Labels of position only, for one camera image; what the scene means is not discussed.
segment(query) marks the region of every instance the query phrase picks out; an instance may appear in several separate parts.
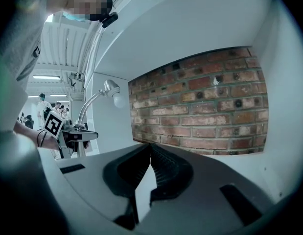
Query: blue surgical mask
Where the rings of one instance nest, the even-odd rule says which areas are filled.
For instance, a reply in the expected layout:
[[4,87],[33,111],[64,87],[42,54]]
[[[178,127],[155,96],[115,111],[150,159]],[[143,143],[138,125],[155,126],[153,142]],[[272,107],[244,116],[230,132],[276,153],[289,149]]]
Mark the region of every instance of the blue surgical mask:
[[86,20],[85,15],[83,14],[69,14],[67,12],[63,12],[63,16],[70,20],[84,21]]

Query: white bulb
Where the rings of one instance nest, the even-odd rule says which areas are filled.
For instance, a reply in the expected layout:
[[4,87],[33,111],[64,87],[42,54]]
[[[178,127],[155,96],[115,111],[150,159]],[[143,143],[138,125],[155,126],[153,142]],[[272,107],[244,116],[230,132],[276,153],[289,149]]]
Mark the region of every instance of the white bulb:
[[125,100],[120,95],[120,93],[115,93],[112,97],[113,97],[115,106],[117,106],[118,108],[123,108],[125,106]]

